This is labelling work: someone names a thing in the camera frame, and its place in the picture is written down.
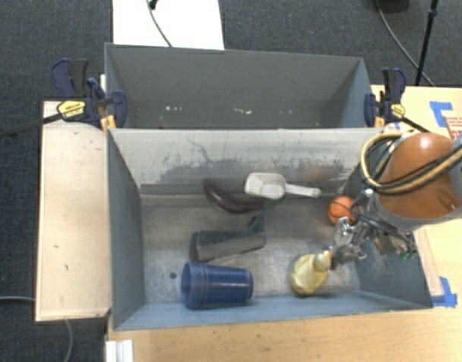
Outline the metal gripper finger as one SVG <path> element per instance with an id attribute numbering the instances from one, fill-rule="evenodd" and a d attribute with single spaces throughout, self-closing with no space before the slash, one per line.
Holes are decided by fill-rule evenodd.
<path id="1" fill-rule="evenodd" d="M 353 248 L 349 247 L 332 247 L 331 253 L 331 267 L 330 270 L 336 270 L 342 265 L 353 262 L 355 260 L 355 252 Z"/>
<path id="2" fill-rule="evenodd" d="M 338 219 L 333 233 L 333 245 L 335 247 L 346 247 L 353 240 L 353 227 L 350 225 L 349 218 L 344 216 Z"/>

